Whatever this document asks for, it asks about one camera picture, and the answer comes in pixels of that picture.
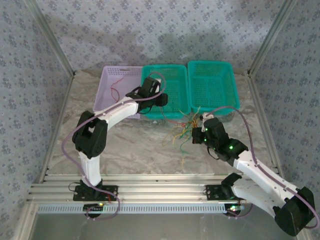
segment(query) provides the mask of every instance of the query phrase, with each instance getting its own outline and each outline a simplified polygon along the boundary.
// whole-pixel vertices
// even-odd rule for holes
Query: black mounting bracket
[[[111,192],[116,196],[118,195],[119,187],[117,185],[102,185],[102,180],[101,180],[101,182],[99,182],[99,184],[95,187],[101,190]],[[103,192],[94,190],[92,187],[86,185],[82,180],[80,180],[80,185],[76,186],[74,189],[73,201],[106,202],[106,201],[116,201],[116,198],[113,197],[112,195],[107,195]]]
[[[304,200],[313,208],[315,207],[314,194],[307,187],[298,190]],[[291,199],[285,199],[286,204],[280,208],[274,206],[274,220],[276,224],[290,236],[297,236],[298,233],[315,217],[311,210],[299,198],[293,196]]]
[[[104,207],[100,206],[97,203],[83,205],[82,210],[84,212],[86,212],[88,209],[90,209],[91,212],[94,211],[95,213],[88,213],[88,214],[85,213],[85,215],[88,215],[89,218],[95,219],[101,215],[101,212],[104,210]]]
[[[152,77],[146,77],[143,81],[142,86],[138,86],[131,92],[127,93],[125,96],[132,99],[146,99],[158,94],[156,91],[161,86],[160,82]],[[137,101],[138,113],[147,108],[152,108],[153,106],[164,107],[168,103],[168,95],[166,93],[160,94],[160,96],[147,100],[147,101]]]
[[[242,177],[236,173],[231,173],[222,182],[221,185],[206,185],[205,194],[208,201],[217,200],[241,200],[234,195],[231,187],[234,185],[235,181],[241,179]]]

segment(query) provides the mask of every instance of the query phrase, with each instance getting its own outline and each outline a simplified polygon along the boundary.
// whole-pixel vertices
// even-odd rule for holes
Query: metal frame
[[[13,240],[27,240],[32,234],[33,225],[37,217],[38,204],[27,202],[22,209],[21,217],[15,228]]]
[[[264,111],[264,108],[262,106],[262,102],[261,99],[259,97],[259,92],[258,89],[256,87],[255,81],[252,79],[252,77],[248,78],[248,85],[249,85],[249,89],[251,91],[251,95],[252,95],[252,99],[253,99],[253,103],[258,115],[258,119],[259,119],[259,123],[261,126],[261,130],[262,130],[262,135],[264,137],[265,143],[266,143],[266,149],[269,153],[269,157],[272,161],[272,163],[274,164],[272,170],[277,170],[278,174],[283,178],[284,177],[284,171],[281,168],[281,164],[280,164],[280,159],[279,159],[279,155],[276,149],[276,145],[274,142],[274,139],[272,137],[271,134],[271,130],[267,121],[267,117]]]
[[[59,117],[57,119],[57,122],[56,122],[56,125],[55,125],[55,128],[54,128],[54,132],[53,132],[51,140],[50,140],[49,149],[48,149],[48,152],[45,155],[45,159],[44,159],[44,162],[43,162],[43,165],[42,165],[41,173],[40,173],[39,177],[37,178],[37,180],[35,181],[38,184],[42,184],[44,182],[44,180],[45,180],[45,176],[46,176],[46,173],[47,173],[47,170],[48,170],[49,161],[52,158],[54,145],[57,142],[57,137],[58,137],[61,125],[62,125],[63,118],[64,118],[64,114],[65,114],[65,110],[66,110],[66,106],[67,106],[67,102],[68,102],[68,98],[69,98],[69,93],[70,93],[70,89],[71,89],[73,80],[74,80],[74,76],[71,76],[70,80],[69,80],[69,84],[68,84],[68,86],[66,88],[66,92],[65,92],[64,99],[63,99],[61,111],[60,111]]]
[[[205,185],[219,185],[225,177],[213,174],[104,175],[102,180],[106,185],[119,186],[118,197],[124,204],[203,204],[207,202]],[[79,175],[46,176],[43,184],[31,186],[27,201],[37,204],[94,203],[73,201],[74,193],[68,186],[80,179]],[[219,204],[237,202],[210,201]]]
[[[41,204],[38,214],[83,214],[83,203],[74,204]],[[100,214],[113,214],[117,204],[106,204],[99,209]],[[120,206],[119,214],[221,214],[226,213],[224,204],[220,203],[124,203]]]
[[[48,43],[50,44],[53,52],[56,54],[62,67],[68,73],[69,76],[72,76],[74,74],[74,71],[69,63],[69,60],[65,55],[64,51],[62,50],[51,28],[49,27],[49,24],[47,23],[47,20],[44,14],[42,13],[38,3],[36,2],[36,0],[24,0],[24,2],[29,8],[31,14],[33,15],[34,19],[38,23],[39,27],[41,28],[43,35],[45,36]]]
[[[284,26],[289,14],[296,5],[297,0],[284,0],[279,12],[277,13],[275,20],[273,21],[267,35],[265,36],[257,54],[255,55],[253,62],[248,70],[250,76],[254,76],[261,64],[263,63],[265,57],[267,56],[269,50],[271,49],[273,43],[275,42],[279,32]]]

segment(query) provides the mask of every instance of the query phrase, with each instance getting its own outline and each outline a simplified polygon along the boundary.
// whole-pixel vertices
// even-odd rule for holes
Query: white arm segment
[[[124,97],[119,103],[123,103],[124,101],[131,100],[130,97]],[[95,112],[95,115],[101,114],[105,112],[106,110],[112,108],[113,106],[110,106],[104,110]],[[99,117],[100,120],[105,120],[108,123],[108,131],[111,129],[115,124],[122,121],[123,119],[134,115],[138,111],[139,104],[135,101],[125,103],[123,105],[120,105],[119,107],[115,108],[114,110],[108,112],[107,114]],[[100,175],[100,155],[96,157],[92,157],[89,159],[84,153],[79,152],[79,156],[81,159],[81,165],[84,170],[84,173],[90,183],[93,186],[96,186],[101,181],[101,175]],[[87,181],[85,180],[84,176],[82,176],[82,181],[88,185]]]
[[[257,162],[266,172],[268,172],[271,176],[273,176],[279,182],[283,183],[284,185],[286,185],[287,187],[289,187],[293,190],[295,190],[297,188],[295,185],[284,180],[279,175],[277,175],[275,172],[273,172],[270,168],[268,168],[266,165],[264,165],[260,160],[257,159]],[[239,155],[239,158],[234,160],[233,166],[236,169],[243,172],[249,178],[251,178],[266,193],[266,195],[261,198],[261,197],[257,196],[257,194],[261,194],[260,193],[261,191],[259,191],[259,193],[257,193],[257,192],[250,193],[250,191],[246,191],[247,187],[243,188],[243,186],[245,186],[243,180],[239,179],[234,183],[235,195],[239,198],[243,198],[243,199],[246,199],[246,200],[252,202],[253,204],[259,206],[260,208],[262,208],[263,210],[265,210],[269,214],[271,214],[270,208],[271,208],[271,210],[272,210],[273,206],[278,206],[278,207],[282,208],[283,205],[286,203],[285,198],[291,199],[294,196],[292,193],[284,190],[277,183],[272,181],[269,177],[267,177],[257,167],[257,165],[255,165],[251,151],[242,152]],[[273,217],[275,216],[273,210],[272,210],[271,215]]]
[[[238,179],[231,189],[234,195],[238,198],[247,200],[249,203],[252,203],[258,208],[266,211],[272,217],[275,217],[275,212],[273,210],[275,200],[251,179]]]

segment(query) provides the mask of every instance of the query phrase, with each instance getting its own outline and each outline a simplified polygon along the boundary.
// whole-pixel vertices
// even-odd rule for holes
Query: plastic basket
[[[190,61],[188,63],[189,100],[193,112],[210,112],[221,106],[240,108],[232,65],[222,61]],[[215,114],[226,115],[232,109]]]
[[[168,103],[163,107],[163,114],[168,119],[181,119],[184,114],[191,111],[188,101],[188,75],[187,68],[183,65],[146,65],[142,68],[141,82],[151,72],[161,73],[166,80],[166,88],[164,92],[168,95]],[[151,75],[154,79],[161,79],[158,74]],[[149,113],[146,114],[149,119],[164,119],[161,108],[154,106]]]
[[[141,72],[142,66],[105,66],[95,97],[93,111],[101,111],[116,103],[111,95],[111,85],[120,79],[123,78],[113,86],[113,88],[119,92],[120,100],[123,99],[127,93],[139,87],[141,84]],[[116,91],[113,91],[113,96],[116,99],[118,98]],[[135,114],[128,118],[139,119],[140,114]]]

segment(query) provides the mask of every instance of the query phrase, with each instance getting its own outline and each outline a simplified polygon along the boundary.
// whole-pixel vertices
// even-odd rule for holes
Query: wire bundle
[[[180,113],[182,113],[184,116],[186,116],[188,118],[188,122],[176,122],[176,121],[172,121],[172,120],[166,118],[166,116],[164,115],[163,109],[161,108],[161,113],[164,116],[164,118],[170,123],[177,124],[177,126],[172,127],[171,130],[169,131],[169,133],[164,137],[164,139],[162,140],[162,145],[166,146],[167,144],[172,142],[173,147],[176,149],[177,147],[175,146],[175,141],[185,138],[185,140],[181,143],[181,145],[179,147],[179,149],[182,153],[181,167],[183,167],[184,162],[185,162],[185,154],[188,153],[187,151],[185,151],[183,149],[183,145],[191,139],[192,129],[198,127],[198,121],[200,119],[196,118],[196,116],[199,113],[199,109],[200,109],[200,107],[198,108],[198,111],[192,117],[189,115],[186,115],[182,111],[180,111]],[[182,128],[181,132],[178,134],[175,134],[175,130],[180,129],[180,128]],[[165,143],[166,139],[171,134],[173,135],[173,138],[170,141],[168,141],[167,143]]]

